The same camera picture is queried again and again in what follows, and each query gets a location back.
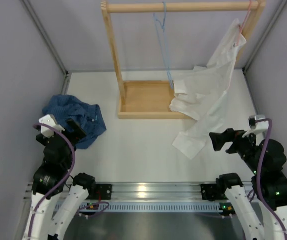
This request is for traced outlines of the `blue checked shirt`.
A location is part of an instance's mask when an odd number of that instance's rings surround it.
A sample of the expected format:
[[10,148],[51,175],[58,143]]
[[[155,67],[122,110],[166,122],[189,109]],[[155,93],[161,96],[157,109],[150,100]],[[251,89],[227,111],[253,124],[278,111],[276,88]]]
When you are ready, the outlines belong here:
[[62,127],[72,132],[67,123],[74,120],[85,131],[86,137],[81,139],[76,148],[88,149],[99,136],[107,131],[107,127],[98,104],[90,105],[82,102],[73,95],[54,95],[48,105],[42,109],[44,115],[53,115]]

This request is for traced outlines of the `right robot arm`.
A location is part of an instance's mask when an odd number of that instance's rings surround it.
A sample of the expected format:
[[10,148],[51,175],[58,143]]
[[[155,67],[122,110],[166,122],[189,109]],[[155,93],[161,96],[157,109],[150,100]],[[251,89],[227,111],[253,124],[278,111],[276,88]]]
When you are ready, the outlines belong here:
[[253,193],[259,200],[263,220],[260,221],[237,173],[220,175],[216,179],[216,193],[228,199],[236,213],[247,240],[287,240],[287,177],[283,167],[287,162],[284,147],[266,138],[257,144],[254,133],[227,129],[211,132],[214,151],[221,151],[231,143],[226,153],[238,154],[252,171]]

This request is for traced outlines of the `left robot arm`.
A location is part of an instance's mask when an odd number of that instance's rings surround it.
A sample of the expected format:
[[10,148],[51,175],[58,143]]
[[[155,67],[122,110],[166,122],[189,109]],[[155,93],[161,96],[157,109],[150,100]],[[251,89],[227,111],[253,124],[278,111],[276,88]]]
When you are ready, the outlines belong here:
[[48,114],[34,126],[36,140],[44,146],[43,163],[33,176],[30,213],[24,240],[62,240],[83,201],[97,193],[96,179],[86,173],[73,178],[69,193],[55,210],[76,163],[77,144],[87,134],[73,119],[67,120],[72,131]]

